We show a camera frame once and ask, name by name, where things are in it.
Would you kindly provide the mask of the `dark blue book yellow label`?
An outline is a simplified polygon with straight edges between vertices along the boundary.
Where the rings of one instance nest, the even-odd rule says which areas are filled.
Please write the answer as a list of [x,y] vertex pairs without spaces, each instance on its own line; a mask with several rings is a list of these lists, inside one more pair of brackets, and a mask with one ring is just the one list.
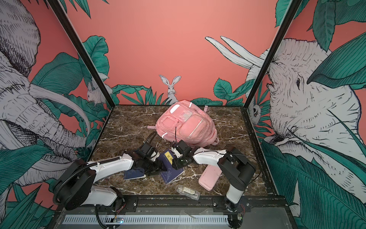
[[174,169],[173,159],[176,158],[175,154],[171,150],[166,150],[164,153],[161,153],[159,156],[159,160],[163,162],[166,171],[161,171],[161,177],[165,184],[171,183],[174,179],[179,177],[184,173],[184,169]]

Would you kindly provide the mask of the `pink student backpack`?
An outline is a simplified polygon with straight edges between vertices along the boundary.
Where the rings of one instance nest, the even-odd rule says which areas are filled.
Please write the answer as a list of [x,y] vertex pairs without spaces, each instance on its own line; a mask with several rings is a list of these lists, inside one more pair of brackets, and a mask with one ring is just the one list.
[[182,100],[171,105],[154,126],[147,128],[156,130],[161,138],[169,142],[183,140],[191,147],[216,146],[219,138],[207,109],[208,106],[202,110],[192,102]]

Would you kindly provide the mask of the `black left corner frame post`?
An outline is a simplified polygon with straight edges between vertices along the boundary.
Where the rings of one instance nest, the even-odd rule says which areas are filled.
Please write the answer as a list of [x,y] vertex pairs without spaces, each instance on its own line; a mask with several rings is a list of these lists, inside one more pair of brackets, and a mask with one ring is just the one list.
[[67,33],[68,37],[70,38],[73,46],[77,50],[78,54],[80,55],[83,63],[86,65],[87,70],[92,75],[93,79],[96,81],[99,89],[101,90],[102,94],[106,98],[107,104],[114,109],[115,103],[112,100],[110,93],[107,91],[103,81],[101,80],[95,65],[93,64],[88,52],[86,51],[80,37],[76,33],[73,25],[71,24],[68,16],[59,1],[48,0],[47,3],[52,8],[52,11],[56,15],[57,19],[59,20],[60,24],[64,28],[65,32]]

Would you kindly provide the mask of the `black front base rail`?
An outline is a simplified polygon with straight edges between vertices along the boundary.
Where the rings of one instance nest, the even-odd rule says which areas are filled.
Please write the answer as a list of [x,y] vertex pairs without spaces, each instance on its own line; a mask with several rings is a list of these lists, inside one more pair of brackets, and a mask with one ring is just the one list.
[[211,208],[225,215],[248,213],[259,208],[283,208],[290,213],[289,205],[283,196],[242,196],[237,204],[229,203],[225,196],[201,196],[198,200],[180,195],[123,195],[116,193],[91,194],[88,198],[77,197],[63,201],[57,213],[77,208],[91,208],[97,205],[101,212],[128,213],[138,208]]

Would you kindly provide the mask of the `black corner frame post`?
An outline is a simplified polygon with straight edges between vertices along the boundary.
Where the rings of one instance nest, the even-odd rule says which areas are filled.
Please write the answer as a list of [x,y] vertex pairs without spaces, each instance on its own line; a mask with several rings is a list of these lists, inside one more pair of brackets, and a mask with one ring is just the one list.
[[73,46],[77,50],[78,54],[80,55],[83,63],[86,65],[87,70],[92,75],[93,79],[96,81],[99,89],[101,90],[102,94],[106,98],[107,104],[114,109],[115,103],[112,100],[110,93],[107,91],[103,81],[101,80],[95,65],[93,64],[88,52],[86,51],[80,37],[76,33],[73,25],[71,24],[68,16],[59,1],[48,0],[47,3],[52,8],[52,11],[56,15],[57,19],[59,20],[60,24],[64,28],[65,32],[67,33],[68,37],[70,38]]
[[290,1],[289,7],[286,11],[286,14],[281,22],[281,25],[277,31],[277,34],[272,42],[272,45],[268,51],[268,54],[265,58],[265,61],[260,69],[260,72],[253,84],[252,90],[250,91],[250,94],[246,100],[246,103],[244,104],[244,109],[248,109],[250,103],[252,102],[256,91],[258,90],[264,76],[266,75],[267,70],[269,69],[269,66],[274,58],[274,55],[276,54],[284,36],[286,35],[288,28],[301,4],[301,0],[293,0]]

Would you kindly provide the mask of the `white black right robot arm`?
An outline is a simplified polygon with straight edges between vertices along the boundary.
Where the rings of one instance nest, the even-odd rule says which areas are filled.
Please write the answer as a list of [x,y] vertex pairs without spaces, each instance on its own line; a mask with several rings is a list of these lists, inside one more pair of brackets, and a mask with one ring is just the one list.
[[235,147],[229,147],[227,150],[213,150],[176,145],[171,150],[177,156],[173,159],[172,165],[176,170],[191,163],[220,168],[230,183],[226,193],[226,201],[233,205],[239,203],[256,172],[255,165]]

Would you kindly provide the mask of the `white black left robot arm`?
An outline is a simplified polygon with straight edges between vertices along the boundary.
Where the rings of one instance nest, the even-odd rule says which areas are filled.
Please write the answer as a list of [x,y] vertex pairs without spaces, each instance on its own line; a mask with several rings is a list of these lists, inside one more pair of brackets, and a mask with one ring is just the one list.
[[122,200],[123,195],[116,188],[99,187],[94,183],[131,169],[142,169],[147,176],[167,170],[158,158],[153,161],[136,153],[123,153],[88,163],[77,159],[55,183],[52,201],[66,210],[74,210],[82,205],[112,206],[115,201]]

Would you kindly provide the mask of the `pink pencil case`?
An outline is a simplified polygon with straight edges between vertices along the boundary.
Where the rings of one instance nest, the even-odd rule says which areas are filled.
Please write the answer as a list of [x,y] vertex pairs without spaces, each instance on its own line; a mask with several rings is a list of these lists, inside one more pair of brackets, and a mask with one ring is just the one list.
[[217,166],[208,165],[199,178],[199,185],[205,190],[211,191],[217,183],[222,171]]

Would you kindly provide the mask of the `black right corner frame post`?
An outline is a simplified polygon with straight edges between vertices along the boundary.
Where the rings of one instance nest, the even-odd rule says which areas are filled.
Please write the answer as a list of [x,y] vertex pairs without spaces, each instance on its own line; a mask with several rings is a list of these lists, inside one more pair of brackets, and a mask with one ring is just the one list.
[[281,25],[277,31],[277,34],[272,42],[272,45],[268,51],[268,54],[265,58],[265,61],[260,69],[260,72],[253,84],[252,90],[250,91],[250,94],[246,100],[246,103],[244,104],[244,109],[248,109],[250,103],[252,102],[256,91],[258,90],[264,76],[266,75],[267,70],[269,69],[269,66],[274,58],[274,55],[276,54],[284,36],[286,35],[288,28],[301,4],[301,0],[293,0],[290,1],[289,7],[286,11],[286,14],[281,22]]

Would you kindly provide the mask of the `clear plastic eraser box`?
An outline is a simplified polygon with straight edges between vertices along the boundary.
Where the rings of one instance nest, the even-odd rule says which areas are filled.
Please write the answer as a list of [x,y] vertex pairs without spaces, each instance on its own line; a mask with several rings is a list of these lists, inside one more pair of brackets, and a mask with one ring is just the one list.
[[186,186],[183,185],[178,185],[176,187],[176,191],[181,194],[184,195],[188,198],[194,199],[194,200],[199,200],[200,197],[200,192],[196,191],[194,189],[188,188]]

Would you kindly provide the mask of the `white perforated vent strip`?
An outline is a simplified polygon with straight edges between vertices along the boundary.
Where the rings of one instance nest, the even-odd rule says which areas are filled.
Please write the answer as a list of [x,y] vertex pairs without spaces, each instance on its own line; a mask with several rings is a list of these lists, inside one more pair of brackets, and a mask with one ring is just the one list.
[[107,225],[158,225],[158,224],[188,224],[188,225],[227,225],[224,215],[67,215],[63,225],[97,225],[98,221]]

